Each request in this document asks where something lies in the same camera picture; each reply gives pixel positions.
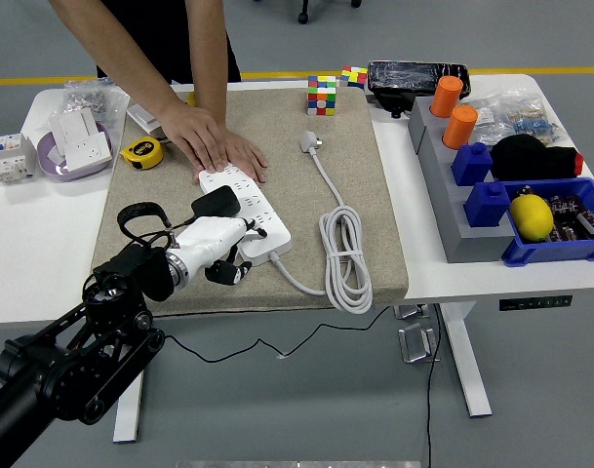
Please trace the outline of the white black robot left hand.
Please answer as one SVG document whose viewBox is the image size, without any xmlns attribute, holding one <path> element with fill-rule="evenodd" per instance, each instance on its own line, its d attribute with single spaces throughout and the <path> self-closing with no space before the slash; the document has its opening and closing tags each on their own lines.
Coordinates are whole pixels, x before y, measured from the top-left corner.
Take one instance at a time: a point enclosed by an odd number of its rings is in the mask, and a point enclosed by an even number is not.
<svg viewBox="0 0 594 468">
<path fill-rule="evenodd" d="M 175 288 L 185 288 L 201 270 L 210 282 L 227 286 L 238 284 L 252 268 L 250 261 L 235 264 L 238 244 L 248 231 L 256 232 L 262 239 L 267 237 L 267 232 L 254 220 L 198 217 L 166 250 Z"/>
</svg>

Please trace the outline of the person's right hand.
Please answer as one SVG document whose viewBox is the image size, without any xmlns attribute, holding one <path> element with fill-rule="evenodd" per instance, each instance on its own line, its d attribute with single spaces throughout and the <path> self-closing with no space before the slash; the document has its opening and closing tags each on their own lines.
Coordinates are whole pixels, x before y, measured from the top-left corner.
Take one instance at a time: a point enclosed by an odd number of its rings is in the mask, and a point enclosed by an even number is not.
<svg viewBox="0 0 594 468">
<path fill-rule="evenodd" d="M 188 158 L 197 172 L 221 171 L 226 164 L 222 134 L 205 109 L 175 98 L 154 116 L 166 137 Z"/>
</svg>

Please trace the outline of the person's left hand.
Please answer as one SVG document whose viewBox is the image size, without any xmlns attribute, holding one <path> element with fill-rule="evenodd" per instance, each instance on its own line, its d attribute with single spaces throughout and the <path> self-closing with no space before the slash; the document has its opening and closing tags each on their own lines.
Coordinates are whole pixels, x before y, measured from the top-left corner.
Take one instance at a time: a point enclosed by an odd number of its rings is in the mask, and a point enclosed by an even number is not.
<svg viewBox="0 0 594 468">
<path fill-rule="evenodd" d="M 227 160 L 256 183 L 266 183 L 267 160 L 261 150 L 243 136 L 220 127 Z"/>
</svg>

